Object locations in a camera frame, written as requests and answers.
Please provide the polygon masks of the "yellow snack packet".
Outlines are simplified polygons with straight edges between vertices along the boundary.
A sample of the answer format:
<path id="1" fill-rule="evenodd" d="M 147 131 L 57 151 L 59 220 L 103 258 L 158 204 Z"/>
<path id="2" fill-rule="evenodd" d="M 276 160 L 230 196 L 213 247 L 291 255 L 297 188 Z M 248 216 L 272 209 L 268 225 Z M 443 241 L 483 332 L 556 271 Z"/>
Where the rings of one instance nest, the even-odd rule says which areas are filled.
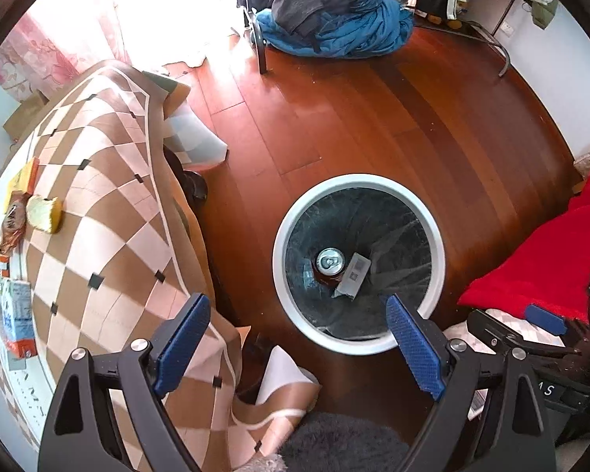
<path id="1" fill-rule="evenodd" d="M 4 210 L 7 211 L 13 194 L 20 193 L 31 195 L 34 193 L 37 174 L 39 168 L 39 159 L 30 159 L 8 182 L 7 192 L 4 204 Z"/>

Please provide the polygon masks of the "white round trash bin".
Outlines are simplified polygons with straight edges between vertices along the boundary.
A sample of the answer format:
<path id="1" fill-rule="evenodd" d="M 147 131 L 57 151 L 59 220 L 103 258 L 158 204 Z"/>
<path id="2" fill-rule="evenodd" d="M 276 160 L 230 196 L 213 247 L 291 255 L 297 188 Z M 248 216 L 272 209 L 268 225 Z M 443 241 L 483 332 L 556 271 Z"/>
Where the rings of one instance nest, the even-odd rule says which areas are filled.
<path id="1" fill-rule="evenodd" d="M 349 356 L 391 350 L 386 301 L 430 317 L 445 280 L 441 232 L 425 203 L 391 179 L 330 178 L 301 195 L 278 228 L 273 278 L 291 322 Z"/>

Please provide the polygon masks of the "red soda can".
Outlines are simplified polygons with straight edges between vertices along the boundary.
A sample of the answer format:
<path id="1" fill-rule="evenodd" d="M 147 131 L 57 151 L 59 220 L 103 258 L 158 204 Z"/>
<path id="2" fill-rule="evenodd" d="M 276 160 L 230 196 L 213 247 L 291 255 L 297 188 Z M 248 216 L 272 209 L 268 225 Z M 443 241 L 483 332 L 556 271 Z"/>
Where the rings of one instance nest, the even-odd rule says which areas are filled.
<path id="1" fill-rule="evenodd" d="M 314 278 L 321 284 L 335 287 L 342 279 L 346 267 L 345 256 L 335 247 L 322 249 L 313 261 Z"/>

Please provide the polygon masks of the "blue clothes pile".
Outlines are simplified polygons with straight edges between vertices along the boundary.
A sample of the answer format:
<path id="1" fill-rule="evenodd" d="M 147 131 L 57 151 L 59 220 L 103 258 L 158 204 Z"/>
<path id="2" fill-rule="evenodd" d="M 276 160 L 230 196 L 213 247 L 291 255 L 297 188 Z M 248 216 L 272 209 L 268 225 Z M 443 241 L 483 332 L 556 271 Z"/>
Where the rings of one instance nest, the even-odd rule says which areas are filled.
<path id="1" fill-rule="evenodd" d="M 236 0 L 269 46 L 294 57 L 368 59 L 402 48 L 413 14 L 400 0 Z"/>

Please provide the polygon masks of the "white rectangular carton box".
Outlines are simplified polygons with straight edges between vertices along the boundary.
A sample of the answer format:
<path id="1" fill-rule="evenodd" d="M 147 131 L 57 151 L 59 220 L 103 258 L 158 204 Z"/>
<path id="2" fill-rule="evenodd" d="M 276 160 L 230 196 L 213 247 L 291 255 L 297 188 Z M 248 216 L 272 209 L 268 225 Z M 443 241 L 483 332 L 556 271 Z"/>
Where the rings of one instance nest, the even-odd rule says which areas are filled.
<path id="1" fill-rule="evenodd" d="M 358 295 L 370 267 L 370 259 L 365 258 L 362 254 L 353 254 L 332 296 L 346 296 L 349 299 L 354 299 Z"/>

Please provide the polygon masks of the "brown checkered tablecloth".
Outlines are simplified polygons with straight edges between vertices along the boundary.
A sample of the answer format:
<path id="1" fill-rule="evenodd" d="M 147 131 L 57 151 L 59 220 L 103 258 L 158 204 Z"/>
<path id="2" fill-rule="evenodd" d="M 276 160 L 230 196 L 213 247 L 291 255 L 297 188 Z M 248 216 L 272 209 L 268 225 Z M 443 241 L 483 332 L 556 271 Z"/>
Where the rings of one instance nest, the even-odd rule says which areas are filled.
<path id="1" fill-rule="evenodd" d="M 0 470 L 243 471 L 278 451 L 312 409 L 316 379 L 276 350 L 256 401 L 238 397 L 247 332 L 216 310 L 205 241 L 166 160 L 170 94 L 103 61 L 33 119 L 0 176 L 39 159 L 34 193 L 57 230 L 27 226 L 4 279 L 27 281 L 37 355 L 7 347 L 0 302 Z M 158 398 L 151 339 L 194 293 L 211 320 L 180 385 Z"/>

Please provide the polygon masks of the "red blanket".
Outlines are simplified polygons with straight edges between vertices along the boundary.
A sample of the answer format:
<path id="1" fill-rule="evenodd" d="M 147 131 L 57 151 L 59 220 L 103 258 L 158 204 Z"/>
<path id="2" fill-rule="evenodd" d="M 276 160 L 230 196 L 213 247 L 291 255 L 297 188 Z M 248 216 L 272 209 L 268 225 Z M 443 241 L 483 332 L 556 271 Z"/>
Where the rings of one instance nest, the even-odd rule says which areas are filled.
<path id="1" fill-rule="evenodd" d="M 474 280 L 458 304 L 524 317 L 535 305 L 587 320 L 590 282 L 590 175 L 567 210 L 538 227 L 497 269 Z"/>

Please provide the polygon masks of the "brown snack wrapper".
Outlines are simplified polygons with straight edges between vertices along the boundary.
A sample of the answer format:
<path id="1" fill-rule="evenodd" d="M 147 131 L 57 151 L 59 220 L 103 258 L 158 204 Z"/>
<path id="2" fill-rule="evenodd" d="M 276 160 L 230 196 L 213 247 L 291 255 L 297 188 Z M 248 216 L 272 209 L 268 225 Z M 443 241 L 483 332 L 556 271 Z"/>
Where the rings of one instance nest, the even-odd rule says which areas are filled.
<path id="1" fill-rule="evenodd" d="M 8 256 L 20 243 L 26 229 L 26 204 L 28 195 L 13 192 L 1 229 L 0 254 Z"/>

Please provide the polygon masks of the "grey fuzzy slipper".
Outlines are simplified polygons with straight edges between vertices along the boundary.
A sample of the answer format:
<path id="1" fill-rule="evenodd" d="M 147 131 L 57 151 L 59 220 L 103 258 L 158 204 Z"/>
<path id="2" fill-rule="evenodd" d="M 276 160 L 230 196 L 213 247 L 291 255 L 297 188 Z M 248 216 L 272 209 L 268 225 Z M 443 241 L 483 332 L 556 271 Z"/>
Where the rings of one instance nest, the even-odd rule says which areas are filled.
<path id="1" fill-rule="evenodd" d="M 390 427 L 372 421 L 311 412 L 278 451 L 256 457 L 243 471 L 394 471 L 409 446 Z"/>

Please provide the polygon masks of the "blue red milk carton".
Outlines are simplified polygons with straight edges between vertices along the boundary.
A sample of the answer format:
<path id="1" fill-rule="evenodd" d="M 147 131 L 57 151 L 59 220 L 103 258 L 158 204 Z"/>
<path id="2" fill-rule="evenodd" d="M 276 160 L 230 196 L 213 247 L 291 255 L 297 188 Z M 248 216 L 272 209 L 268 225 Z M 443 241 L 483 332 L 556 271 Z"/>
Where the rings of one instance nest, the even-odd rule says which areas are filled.
<path id="1" fill-rule="evenodd" d="M 30 284 L 6 278 L 1 296 L 1 311 L 6 345 L 18 359 L 37 355 Z"/>

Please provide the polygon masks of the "yellow sponge packet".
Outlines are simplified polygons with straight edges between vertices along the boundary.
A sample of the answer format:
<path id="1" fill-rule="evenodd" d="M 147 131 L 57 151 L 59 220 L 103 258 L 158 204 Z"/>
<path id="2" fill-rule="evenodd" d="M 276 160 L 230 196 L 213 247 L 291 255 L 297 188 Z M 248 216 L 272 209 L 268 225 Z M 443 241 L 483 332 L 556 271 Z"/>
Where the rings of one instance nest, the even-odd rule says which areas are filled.
<path id="1" fill-rule="evenodd" d="M 26 204 L 26 219 L 35 229 L 52 234 L 60 223 L 63 202 L 57 197 L 33 195 Z"/>

